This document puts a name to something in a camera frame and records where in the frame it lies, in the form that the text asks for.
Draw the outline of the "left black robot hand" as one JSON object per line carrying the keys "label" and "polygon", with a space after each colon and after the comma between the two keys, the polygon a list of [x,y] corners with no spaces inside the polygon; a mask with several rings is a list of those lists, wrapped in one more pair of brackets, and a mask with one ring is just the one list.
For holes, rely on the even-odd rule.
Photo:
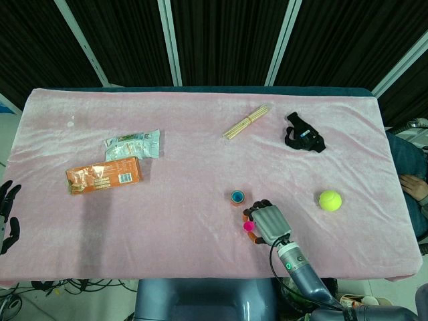
{"label": "left black robot hand", "polygon": [[21,189],[21,185],[12,187],[13,181],[1,185],[1,255],[7,253],[20,237],[20,224],[16,217],[10,218],[13,202]]}

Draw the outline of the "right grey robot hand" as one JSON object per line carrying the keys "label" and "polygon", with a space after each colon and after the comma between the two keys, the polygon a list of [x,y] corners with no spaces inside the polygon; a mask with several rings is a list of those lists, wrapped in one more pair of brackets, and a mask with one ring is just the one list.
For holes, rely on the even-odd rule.
{"label": "right grey robot hand", "polygon": [[269,200],[256,201],[243,211],[243,228],[254,244],[286,244],[292,230],[282,212]]}

